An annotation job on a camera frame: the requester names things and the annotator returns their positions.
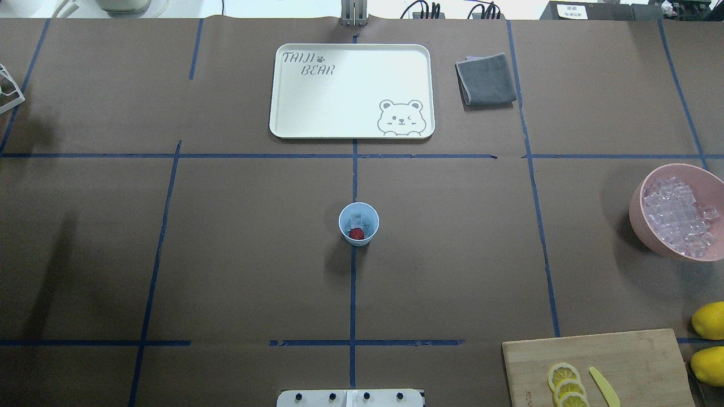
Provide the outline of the clear ice cube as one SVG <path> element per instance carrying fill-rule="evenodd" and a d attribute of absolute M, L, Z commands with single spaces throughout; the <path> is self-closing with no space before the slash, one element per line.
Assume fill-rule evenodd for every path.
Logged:
<path fill-rule="evenodd" d="M 359 213 L 353 213 L 351 215 L 351 230 L 357 228 L 365 230 L 367 227 L 367 219 L 365 218 L 365 216 L 362 216 L 362 214 Z"/>

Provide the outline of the red strawberry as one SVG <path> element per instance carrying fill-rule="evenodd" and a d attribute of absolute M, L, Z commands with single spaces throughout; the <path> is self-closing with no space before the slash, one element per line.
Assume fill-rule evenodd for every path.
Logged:
<path fill-rule="evenodd" d="M 360 227 L 352 228 L 347 236 L 353 240 L 364 240 L 365 239 L 365 232 Z"/>

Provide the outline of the light blue cup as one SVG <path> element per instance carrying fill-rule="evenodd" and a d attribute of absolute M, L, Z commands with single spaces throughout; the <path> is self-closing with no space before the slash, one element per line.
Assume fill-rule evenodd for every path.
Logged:
<path fill-rule="evenodd" d="M 347 236 L 348 232 L 351 230 L 351 215 L 353 213 L 362 214 L 362 216 L 365 216 L 367 219 L 368 227 L 364 230 L 364 240 L 353 240 Z M 372 238 L 377 234 L 378 229 L 380 228 L 380 217 L 373 206 L 364 202 L 353 202 L 342 209 L 337 223 L 342 237 L 344 237 L 350 245 L 361 247 L 371 242 Z"/>

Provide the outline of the pink bowl of ice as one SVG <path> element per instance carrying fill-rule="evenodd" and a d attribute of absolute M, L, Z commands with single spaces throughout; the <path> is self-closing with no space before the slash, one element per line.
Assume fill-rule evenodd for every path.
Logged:
<path fill-rule="evenodd" d="M 655 253 L 685 261 L 719 261 L 723 183 L 690 164 L 667 164 L 636 188 L 628 216 L 636 236 Z"/>

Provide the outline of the cream bear tray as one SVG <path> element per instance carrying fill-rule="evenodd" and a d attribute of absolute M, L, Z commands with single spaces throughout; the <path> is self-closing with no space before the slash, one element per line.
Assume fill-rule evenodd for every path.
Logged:
<path fill-rule="evenodd" d="M 425 140 L 436 129 L 431 54 L 418 44 L 284 44 L 271 93 L 281 139 Z"/>

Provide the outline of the grey folded cloth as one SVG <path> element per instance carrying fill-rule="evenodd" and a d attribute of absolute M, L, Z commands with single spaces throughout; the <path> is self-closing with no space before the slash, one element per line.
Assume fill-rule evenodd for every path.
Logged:
<path fill-rule="evenodd" d="M 492 107 L 517 100 L 507 56 L 504 53 L 485 57 L 468 56 L 455 62 L 463 101 L 471 107 Z"/>

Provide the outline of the lemon slices row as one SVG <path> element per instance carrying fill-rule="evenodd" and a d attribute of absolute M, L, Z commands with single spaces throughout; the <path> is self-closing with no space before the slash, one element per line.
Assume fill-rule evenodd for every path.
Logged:
<path fill-rule="evenodd" d="M 553 364 L 546 375 L 555 406 L 590 406 L 581 374 L 567 362 Z"/>

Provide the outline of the black box with label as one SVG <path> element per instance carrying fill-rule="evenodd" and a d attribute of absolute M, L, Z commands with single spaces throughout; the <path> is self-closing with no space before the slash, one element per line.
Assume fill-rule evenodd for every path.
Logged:
<path fill-rule="evenodd" d="M 540 20 L 634 21 L 630 5 L 551 1 L 546 4 Z"/>

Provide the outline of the yellow plastic knife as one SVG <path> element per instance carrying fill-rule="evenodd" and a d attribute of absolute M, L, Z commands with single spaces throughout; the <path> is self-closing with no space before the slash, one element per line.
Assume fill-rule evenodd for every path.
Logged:
<path fill-rule="evenodd" d="M 605 376 L 600 373 L 598 369 L 591 366 L 589 369 L 589 374 L 594 379 L 594 382 L 596 386 L 598 387 L 599 391 L 602 394 L 602 397 L 604 397 L 604 400 L 606 404 L 610 407 L 620 407 L 621 401 L 620 397 L 618 396 L 617 392 L 614 390 L 612 384 L 605 378 Z"/>

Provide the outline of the bamboo cutting board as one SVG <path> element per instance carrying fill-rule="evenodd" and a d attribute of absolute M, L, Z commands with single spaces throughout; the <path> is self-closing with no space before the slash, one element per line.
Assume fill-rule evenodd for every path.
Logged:
<path fill-rule="evenodd" d="M 684 360 L 672 329 L 638 330 L 502 343 L 514 406 L 553 406 L 546 377 L 566 362 L 581 374 L 592 406 L 607 402 L 589 369 L 611 384 L 623 406 L 693 406 Z"/>

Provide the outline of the yellow lemon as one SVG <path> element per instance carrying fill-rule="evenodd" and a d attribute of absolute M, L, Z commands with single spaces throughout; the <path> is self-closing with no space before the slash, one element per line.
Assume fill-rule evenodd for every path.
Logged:
<path fill-rule="evenodd" d="M 711 387 L 723 386 L 723 346 L 699 350 L 691 356 L 689 366 L 698 381 Z"/>
<path fill-rule="evenodd" d="M 723 340 L 723 301 L 702 306 L 691 317 L 691 326 L 704 339 Z"/>

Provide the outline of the aluminium frame post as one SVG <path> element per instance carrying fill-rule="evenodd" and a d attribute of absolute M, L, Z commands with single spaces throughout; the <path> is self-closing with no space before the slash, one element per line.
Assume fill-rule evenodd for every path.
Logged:
<path fill-rule="evenodd" d="M 364 27 L 369 22 L 367 0 L 341 0 L 341 25 Z"/>

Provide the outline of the white pillar mount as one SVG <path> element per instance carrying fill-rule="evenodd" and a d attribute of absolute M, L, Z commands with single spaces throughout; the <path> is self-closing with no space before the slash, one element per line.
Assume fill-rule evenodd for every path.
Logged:
<path fill-rule="evenodd" d="M 298 389 L 283 391 L 277 406 L 425 406 L 424 391 L 393 389 Z"/>

